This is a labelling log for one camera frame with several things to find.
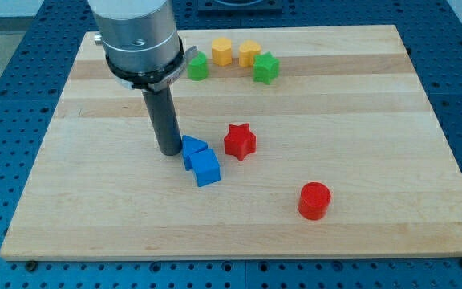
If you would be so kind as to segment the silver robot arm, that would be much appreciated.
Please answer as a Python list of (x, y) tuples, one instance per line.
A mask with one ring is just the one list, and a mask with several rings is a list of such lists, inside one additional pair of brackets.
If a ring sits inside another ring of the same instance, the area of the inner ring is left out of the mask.
[(160, 151), (182, 149), (170, 86), (198, 54), (178, 34), (169, 0), (89, 0), (107, 65), (126, 88), (142, 92)]

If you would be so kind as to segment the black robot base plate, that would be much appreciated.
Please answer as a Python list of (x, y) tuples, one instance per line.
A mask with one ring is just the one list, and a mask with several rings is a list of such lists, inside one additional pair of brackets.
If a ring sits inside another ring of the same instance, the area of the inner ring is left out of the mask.
[(199, 14), (282, 12), (282, 0), (197, 0)]

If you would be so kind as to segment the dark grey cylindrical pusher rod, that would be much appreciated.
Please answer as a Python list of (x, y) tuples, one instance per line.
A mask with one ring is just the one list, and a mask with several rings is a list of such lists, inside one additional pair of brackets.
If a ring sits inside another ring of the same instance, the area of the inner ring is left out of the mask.
[(158, 92), (142, 91), (160, 151), (175, 156), (182, 149), (182, 139), (169, 88)]

